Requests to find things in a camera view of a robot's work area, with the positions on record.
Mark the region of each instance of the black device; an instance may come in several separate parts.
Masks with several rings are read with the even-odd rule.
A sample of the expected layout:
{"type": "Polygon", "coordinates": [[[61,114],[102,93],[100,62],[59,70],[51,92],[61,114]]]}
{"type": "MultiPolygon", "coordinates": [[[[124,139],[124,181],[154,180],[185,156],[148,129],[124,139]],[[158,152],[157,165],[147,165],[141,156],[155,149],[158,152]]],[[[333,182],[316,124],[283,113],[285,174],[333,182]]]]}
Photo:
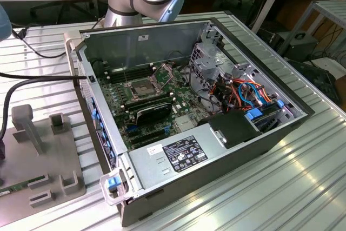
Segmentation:
{"type": "MultiPolygon", "coordinates": [[[[270,47],[278,51],[289,34],[290,32],[288,31],[274,34],[269,42],[270,47]]],[[[307,56],[312,53],[317,43],[317,39],[305,31],[298,31],[282,56],[290,60],[304,62],[307,56]]]]}
{"type": "Polygon", "coordinates": [[[317,68],[306,63],[288,61],[297,71],[299,71],[317,89],[324,93],[335,104],[340,105],[341,101],[335,88],[335,78],[327,70],[317,68]]]}

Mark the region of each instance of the blue latch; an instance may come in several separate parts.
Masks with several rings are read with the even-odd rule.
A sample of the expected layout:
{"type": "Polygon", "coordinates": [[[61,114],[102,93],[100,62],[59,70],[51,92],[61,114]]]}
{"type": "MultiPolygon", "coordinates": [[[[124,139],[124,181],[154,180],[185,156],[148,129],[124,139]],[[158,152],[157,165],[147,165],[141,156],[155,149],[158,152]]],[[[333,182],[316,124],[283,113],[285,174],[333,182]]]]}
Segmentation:
{"type": "Polygon", "coordinates": [[[92,111],[92,114],[91,114],[91,117],[92,119],[95,119],[96,118],[96,114],[97,114],[97,111],[96,111],[96,108],[92,111]]]}
{"type": "Polygon", "coordinates": [[[285,103],[283,103],[282,100],[277,100],[276,103],[280,108],[282,108],[285,105],[285,103]]]}
{"type": "Polygon", "coordinates": [[[258,108],[253,108],[253,109],[250,109],[247,111],[247,117],[250,119],[250,120],[253,120],[259,116],[262,116],[262,112],[258,109],[258,108]]]}
{"type": "Polygon", "coordinates": [[[108,189],[114,190],[114,188],[118,187],[122,182],[120,176],[115,176],[107,180],[108,181],[108,189]]]}

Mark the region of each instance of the warning label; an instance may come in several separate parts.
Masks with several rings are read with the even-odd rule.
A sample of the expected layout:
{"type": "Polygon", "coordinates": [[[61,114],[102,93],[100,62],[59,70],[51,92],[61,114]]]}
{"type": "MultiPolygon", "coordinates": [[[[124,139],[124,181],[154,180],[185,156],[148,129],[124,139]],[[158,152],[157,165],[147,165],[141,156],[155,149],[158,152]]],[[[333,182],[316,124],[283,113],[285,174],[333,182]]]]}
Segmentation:
{"type": "Polygon", "coordinates": [[[164,146],[163,151],[178,173],[208,159],[193,135],[164,146]]]}

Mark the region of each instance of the handle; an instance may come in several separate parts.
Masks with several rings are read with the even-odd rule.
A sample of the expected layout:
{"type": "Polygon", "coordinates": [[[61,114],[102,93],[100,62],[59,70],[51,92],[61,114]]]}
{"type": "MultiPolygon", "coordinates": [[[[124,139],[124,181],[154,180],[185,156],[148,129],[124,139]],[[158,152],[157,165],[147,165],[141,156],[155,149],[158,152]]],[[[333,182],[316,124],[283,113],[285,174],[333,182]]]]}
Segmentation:
{"type": "Polygon", "coordinates": [[[101,186],[103,197],[106,200],[106,203],[108,205],[110,205],[110,206],[118,205],[118,204],[122,203],[123,201],[125,201],[125,200],[127,200],[127,199],[129,199],[129,198],[134,196],[133,188],[132,188],[132,185],[131,185],[131,183],[129,181],[127,181],[127,184],[129,186],[129,191],[126,192],[125,194],[123,194],[121,196],[117,196],[117,197],[112,197],[112,194],[109,192],[109,190],[108,190],[108,179],[113,178],[113,177],[119,175],[121,170],[122,169],[120,167],[115,168],[110,173],[107,173],[107,174],[101,176],[101,178],[99,180],[99,184],[101,186]]]}
{"type": "Polygon", "coordinates": [[[304,32],[300,32],[299,34],[296,34],[296,36],[294,37],[297,40],[301,40],[305,37],[306,33],[304,32]]]}

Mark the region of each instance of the metal slotted surface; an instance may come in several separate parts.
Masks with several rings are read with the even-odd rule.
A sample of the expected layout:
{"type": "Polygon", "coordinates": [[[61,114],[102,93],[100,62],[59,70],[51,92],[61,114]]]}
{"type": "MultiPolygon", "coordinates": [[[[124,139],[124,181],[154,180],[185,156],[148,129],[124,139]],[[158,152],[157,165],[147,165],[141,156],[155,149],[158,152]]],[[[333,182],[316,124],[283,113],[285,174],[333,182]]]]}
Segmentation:
{"type": "Polygon", "coordinates": [[[346,1],[317,1],[314,8],[342,28],[346,28],[346,1]]]}
{"type": "MultiPolygon", "coordinates": [[[[40,83],[14,94],[11,105],[30,103],[35,119],[68,113],[87,187],[73,201],[4,227],[4,230],[345,230],[345,114],[293,71],[236,18],[223,12],[182,15],[178,19],[216,17],[294,90],[316,114],[265,155],[202,187],[128,228],[121,228],[115,207],[98,187],[101,168],[70,82],[40,83]]],[[[63,51],[62,33],[92,23],[31,29],[29,43],[46,54],[63,51]]],[[[231,45],[225,48],[241,62],[231,45]]],[[[66,58],[38,59],[21,42],[0,43],[0,68],[16,74],[68,74],[66,58]]],[[[0,78],[0,104],[14,81],[0,78]]]]}

